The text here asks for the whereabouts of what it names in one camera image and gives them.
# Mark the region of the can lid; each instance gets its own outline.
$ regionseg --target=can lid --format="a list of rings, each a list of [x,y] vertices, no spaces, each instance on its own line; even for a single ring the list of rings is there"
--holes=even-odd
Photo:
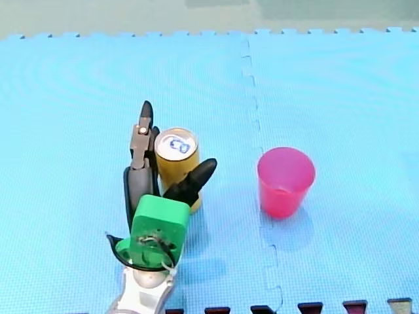
[[[197,149],[198,141],[189,130],[171,128],[156,137],[156,153],[171,161],[180,161],[190,157]]]

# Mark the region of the red plastic cup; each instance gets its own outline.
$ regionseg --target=red plastic cup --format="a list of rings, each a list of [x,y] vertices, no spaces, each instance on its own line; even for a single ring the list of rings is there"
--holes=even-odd
[[[257,164],[261,209],[274,218],[297,211],[316,177],[312,161],[303,152],[278,147],[264,153]]]

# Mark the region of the yellow can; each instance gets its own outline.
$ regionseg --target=yellow can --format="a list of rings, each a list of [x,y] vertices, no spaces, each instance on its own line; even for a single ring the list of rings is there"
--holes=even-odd
[[[155,141],[158,174],[162,188],[166,191],[173,183],[179,183],[199,165],[198,140],[194,134],[183,128],[171,128],[161,132]],[[192,205],[195,213],[202,203],[202,195]]]

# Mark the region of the blue foam mat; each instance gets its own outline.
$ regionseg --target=blue foam mat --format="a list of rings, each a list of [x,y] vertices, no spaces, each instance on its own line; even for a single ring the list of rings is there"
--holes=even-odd
[[[419,34],[48,34],[0,42],[0,313],[103,313],[121,289],[122,171],[144,99],[219,167],[192,217],[167,308],[297,313],[419,299]],[[307,152],[298,214],[260,214],[263,151]]]

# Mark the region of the metal robot arm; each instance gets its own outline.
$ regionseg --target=metal robot arm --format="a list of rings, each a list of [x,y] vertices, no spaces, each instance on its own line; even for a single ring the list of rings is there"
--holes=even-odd
[[[125,266],[122,293],[108,314],[163,314],[183,254],[190,206],[217,167],[213,158],[202,162],[160,197],[154,152],[158,133],[146,101],[132,132],[132,162],[124,171],[130,237],[107,235],[114,256]]]

